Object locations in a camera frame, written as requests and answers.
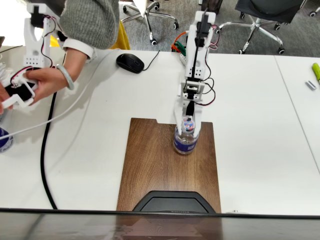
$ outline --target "computer mouse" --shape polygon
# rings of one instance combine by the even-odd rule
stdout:
[[[141,71],[145,67],[143,61],[141,61],[137,56],[130,53],[124,53],[119,55],[116,58],[116,64],[118,64],[121,68],[135,74],[141,73]]]

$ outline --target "white table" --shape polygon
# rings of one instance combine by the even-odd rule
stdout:
[[[276,56],[275,59],[320,171],[320,86],[312,70],[314,63],[320,64],[320,58]],[[311,91],[305,84],[307,81],[317,89]]]
[[[156,54],[131,52],[146,64]],[[175,123],[179,56],[161,52],[134,74],[116,66],[120,53],[107,56],[82,99],[51,125],[45,163],[59,209],[115,210],[130,119]],[[75,101],[100,59],[86,66],[74,92],[58,93],[55,115]],[[208,64],[217,95],[203,121],[213,122],[222,212],[320,215],[320,175],[274,57],[211,54]],[[9,131],[46,120],[50,102],[12,112]],[[43,133],[17,135],[0,156],[0,207],[51,208],[40,175]]]

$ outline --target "robotic arm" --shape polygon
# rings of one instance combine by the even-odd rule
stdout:
[[[199,104],[202,103],[205,88],[205,83],[202,81],[205,80],[206,59],[214,34],[212,25],[215,20],[215,13],[197,11],[195,20],[189,28],[185,73],[180,82],[174,107],[175,121],[180,135],[182,130],[194,131],[193,136],[197,137],[201,130],[202,106]],[[188,122],[188,129],[185,128],[184,122]]]
[[[10,98],[2,102],[4,108],[14,104],[16,107],[29,106],[35,97],[35,90],[38,88],[36,80],[29,80],[23,77],[26,71],[41,68],[50,68],[53,62],[50,59],[50,38],[51,35],[59,39],[59,45],[67,39],[59,26],[59,17],[43,3],[28,3],[27,11],[30,18],[24,20],[24,40],[26,53],[23,57],[23,66],[17,73],[4,79],[1,84],[10,95]],[[40,40],[36,39],[35,28],[42,28],[43,34]]]

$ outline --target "carpet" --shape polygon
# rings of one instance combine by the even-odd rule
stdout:
[[[142,51],[171,51],[171,44],[182,32],[189,29],[194,21],[196,11],[201,9],[198,0],[158,0],[160,9],[152,12],[165,13],[175,16],[179,22],[179,29],[174,29],[174,20],[159,17],[149,17],[149,22],[153,31],[153,36],[158,44],[153,46],[149,41],[149,31],[142,18],[126,22],[124,24],[127,32],[130,47],[132,50]],[[240,19],[240,13],[235,10],[237,0],[223,0],[219,14],[216,16],[215,24],[220,25],[225,22],[250,23],[246,16]],[[320,57],[320,12],[315,17],[310,17],[309,13],[315,11],[320,6],[317,0],[309,0],[303,9],[294,17],[291,24],[282,25],[278,31],[274,30],[274,25],[264,28],[277,35],[284,42],[285,56],[299,57]],[[120,7],[120,19],[136,14],[128,8],[127,13],[123,13]],[[250,28],[226,26],[220,34],[218,50],[219,54],[237,54],[246,43],[250,33]],[[255,55],[277,55],[279,44],[273,39],[256,32],[251,40],[246,54]]]

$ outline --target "wooden platform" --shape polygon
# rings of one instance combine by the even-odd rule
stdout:
[[[213,124],[202,123],[189,155],[175,151],[175,127],[155,119],[131,119],[117,211],[132,211],[150,191],[190,191],[221,212]]]

